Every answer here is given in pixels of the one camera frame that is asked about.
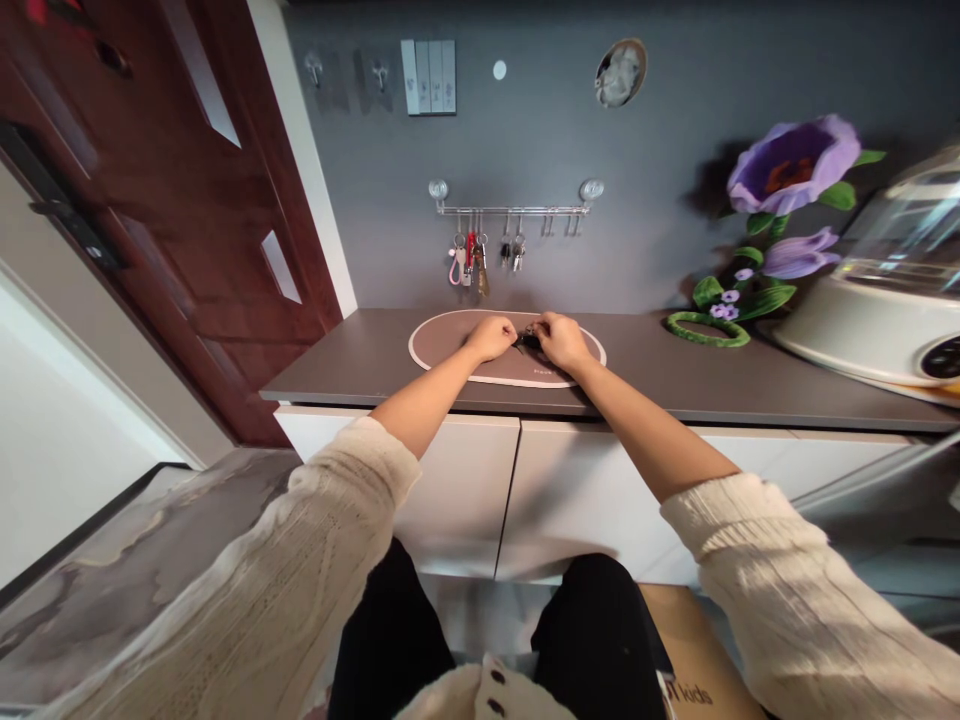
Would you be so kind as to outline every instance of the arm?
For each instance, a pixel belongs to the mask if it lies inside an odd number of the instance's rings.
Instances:
[[[481,363],[502,355],[516,339],[517,331],[509,320],[486,318],[460,350],[388,398],[370,413],[370,417],[406,445],[419,460],[467,378]]]
[[[960,657],[867,587],[776,486],[734,474],[722,454],[601,368],[573,320],[547,313],[537,332],[663,503],[767,709],[784,720],[960,717]]]
[[[740,472],[722,453],[590,355],[576,321],[544,313],[534,330],[547,357],[573,376],[596,405],[661,503],[707,480]]]
[[[387,552],[417,459],[476,366],[515,337],[508,320],[484,320],[450,359],[344,428],[119,656],[34,717],[299,718]]]

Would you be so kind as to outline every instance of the wall-mounted key rack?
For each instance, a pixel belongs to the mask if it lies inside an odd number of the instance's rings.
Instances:
[[[444,204],[447,195],[450,194],[450,188],[445,180],[431,180],[427,190],[437,202],[438,215],[468,215],[470,217],[480,217],[484,215],[499,215],[501,217],[526,217],[533,215],[544,218],[543,228],[540,234],[544,237],[553,237],[553,219],[558,217],[567,218],[567,228],[564,230],[566,237],[580,236],[580,221],[590,214],[590,206],[593,201],[603,194],[603,181],[590,179],[584,180],[580,185],[580,199],[582,205],[553,205],[549,207],[536,207],[531,205],[517,205],[513,207],[448,207]]]

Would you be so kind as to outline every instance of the white appliance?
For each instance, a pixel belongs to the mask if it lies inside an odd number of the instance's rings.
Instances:
[[[960,381],[960,145],[916,165],[867,204],[849,255],[773,329],[784,347],[860,377]]]

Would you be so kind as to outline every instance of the clear plastic dome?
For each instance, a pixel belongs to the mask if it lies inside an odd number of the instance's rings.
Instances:
[[[960,299],[960,146],[900,176],[867,204],[834,277],[914,295]]]

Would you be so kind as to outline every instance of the sweater sleeve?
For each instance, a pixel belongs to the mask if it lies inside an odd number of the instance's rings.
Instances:
[[[783,718],[960,717],[960,656],[871,590],[756,475],[680,493],[663,517],[726,612],[754,696]]]
[[[40,717],[299,717],[419,475],[376,420],[344,428],[123,653]]]

